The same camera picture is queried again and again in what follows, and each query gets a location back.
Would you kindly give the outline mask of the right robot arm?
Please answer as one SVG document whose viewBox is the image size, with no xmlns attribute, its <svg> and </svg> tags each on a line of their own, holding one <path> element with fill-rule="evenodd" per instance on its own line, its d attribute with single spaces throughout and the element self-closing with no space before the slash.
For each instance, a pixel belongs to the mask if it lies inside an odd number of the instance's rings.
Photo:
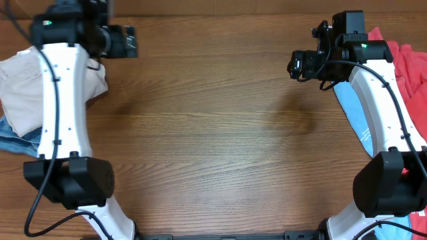
<svg viewBox="0 0 427 240">
<path fill-rule="evenodd" d="M 392 217 L 426 207 L 426 141 L 412 125 L 394 77 L 385 41 L 324 40 L 317 51 L 294 51 L 292 79 L 348 81 L 356 92 L 373 141 L 373 159 L 355 176 L 353 202 L 325 220 L 322 239 L 359 239 Z"/>
</svg>

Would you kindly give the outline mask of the beige khaki shorts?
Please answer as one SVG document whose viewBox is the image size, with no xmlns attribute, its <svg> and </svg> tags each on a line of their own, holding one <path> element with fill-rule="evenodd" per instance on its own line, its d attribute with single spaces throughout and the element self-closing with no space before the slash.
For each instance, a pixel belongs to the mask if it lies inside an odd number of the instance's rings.
<svg viewBox="0 0 427 240">
<path fill-rule="evenodd" d="M 51 130 L 59 108 L 59 138 L 87 140 L 85 103 L 108 90 L 105 67 L 88 57 L 81 45 L 44 45 L 1 62 L 1 103 L 13 131 Z"/>
</svg>

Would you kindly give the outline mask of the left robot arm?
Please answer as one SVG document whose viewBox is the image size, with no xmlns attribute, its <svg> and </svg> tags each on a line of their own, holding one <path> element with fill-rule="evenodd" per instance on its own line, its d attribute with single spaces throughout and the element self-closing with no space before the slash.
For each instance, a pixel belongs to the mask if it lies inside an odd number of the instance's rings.
<svg viewBox="0 0 427 240">
<path fill-rule="evenodd" d="M 135 29 L 56 8 L 34 18 L 31 40 L 43 76 L 43 123 L 37 159 L 23 166 L 25 179 L 38 197 L 84 217 L 100 239 L 138 239 L 137 225 L 114 197 L 111 163 L 92 155 L 84 96 L 89 58 L 136 57 Z"/>
</svg>

